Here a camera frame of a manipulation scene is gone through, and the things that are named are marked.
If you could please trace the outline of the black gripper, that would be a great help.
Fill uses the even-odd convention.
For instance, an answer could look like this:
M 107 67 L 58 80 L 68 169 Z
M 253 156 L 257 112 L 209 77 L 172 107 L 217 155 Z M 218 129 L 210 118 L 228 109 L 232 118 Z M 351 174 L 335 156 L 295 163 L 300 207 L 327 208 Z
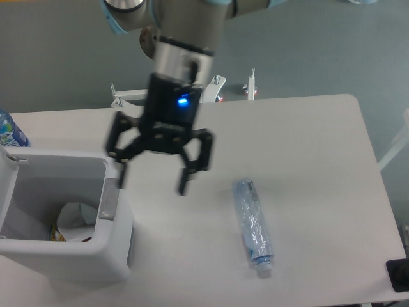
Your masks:
M 141 117 L 134 118 L 122 111 L 115 113 L 105 151 L 119 169 L 119 189 L 124 188 L 129 162 L 146 150 L 180 155 L 184 163 L 177 188 L 180 195 L 185 195 L 192 175 L 209 169 L 213 134 L 208 129 L 192 131 L 202 91 L 200 86 L 153 73 Z M 174 138 L 177 138 L 177 151 L 172 148 Z M 199 154 L 194 160 L 189 159 L 184 149 L 192 139 L 200 142 Z

